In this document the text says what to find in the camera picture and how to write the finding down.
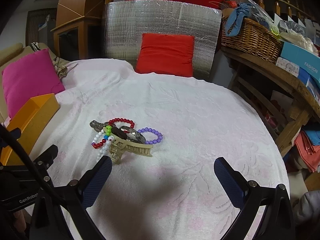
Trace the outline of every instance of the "magenta cushion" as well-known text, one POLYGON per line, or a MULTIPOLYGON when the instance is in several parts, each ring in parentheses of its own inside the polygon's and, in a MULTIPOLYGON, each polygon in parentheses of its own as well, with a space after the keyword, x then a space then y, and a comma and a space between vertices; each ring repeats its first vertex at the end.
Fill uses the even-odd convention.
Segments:
POLYGON ((10 118, 31 97, 65 90, 54 70, 48 49, 28 54, 9 64, 2 71, 2 86, 10 118))

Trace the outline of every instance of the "white blanket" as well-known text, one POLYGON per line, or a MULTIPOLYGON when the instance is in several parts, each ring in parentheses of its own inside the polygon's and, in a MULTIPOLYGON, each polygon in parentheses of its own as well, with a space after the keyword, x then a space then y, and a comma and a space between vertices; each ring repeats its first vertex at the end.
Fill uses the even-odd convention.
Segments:
POLYGON ((220 156, 247 180, 266 187, 284 183, 289 192, 284 163, 258 114, 224 87, 137 74, 129 63, 115 59, 80 60, 63 83, 66 91, 56 95, 61 108, 30 155, 34 159, 50 145, 58 146, 48 169, 55 186, 80 179, 95 165, 99 150, 91 146, 97 134, 89 126, 92 120, 127 118, 136 130, 151 127, 164 135, 151 149, 153 157, 125 153, 87 209, 106 239, 220 239, 239 212, 214 174, 220 156))

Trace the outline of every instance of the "yellow box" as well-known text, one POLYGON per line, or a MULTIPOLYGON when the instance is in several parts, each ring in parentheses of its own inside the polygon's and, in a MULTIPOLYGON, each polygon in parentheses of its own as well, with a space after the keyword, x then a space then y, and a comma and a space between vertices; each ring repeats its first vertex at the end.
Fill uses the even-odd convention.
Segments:
MULTIPOLYGON (((60 108, 54 94, 30 98, 10 121, 7 130, 20 128, 17 140, 29 155, 41 132, 60 108)), ((2 149, 0 161, 3 165, 23 165, 10 146, 2 149)))

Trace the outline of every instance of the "screw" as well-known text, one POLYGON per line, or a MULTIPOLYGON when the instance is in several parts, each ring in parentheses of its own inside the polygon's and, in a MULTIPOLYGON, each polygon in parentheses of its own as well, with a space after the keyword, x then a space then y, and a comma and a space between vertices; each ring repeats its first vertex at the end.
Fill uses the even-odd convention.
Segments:
POLYGON ((76 179, 73 179, 72 181, 69 182, 69 186, 75 186, 78 184, 78 181, 76 179))
POLYGON ((279 184, 279 188, 284 190, 285 189, 285 185, 284 184, 279 184))
POLYGON ((256 183, 254 180, 250 180, 250 181, 249 181, 249 185, 250 185, 251 187, 256 187, 256 186, 257 186, 257 183, 256 183))

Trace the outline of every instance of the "black cable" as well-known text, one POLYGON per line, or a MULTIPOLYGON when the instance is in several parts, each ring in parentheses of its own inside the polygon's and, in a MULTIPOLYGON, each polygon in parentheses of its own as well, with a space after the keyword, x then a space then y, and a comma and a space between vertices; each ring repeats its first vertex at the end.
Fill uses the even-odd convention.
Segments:
POLYGON ((42 178, 40 172, 36 169, 33 162, 30 160, 28 154, 22 148, 21 144, 9 133, 9 131, 0 124, 0 138, 2 138, 14 152, 19 156, 24 165, 28 168, 30 173, 43 188, 43 190, 52 197, 59 205, 66 208, 65 200, 60 197, 42 178))

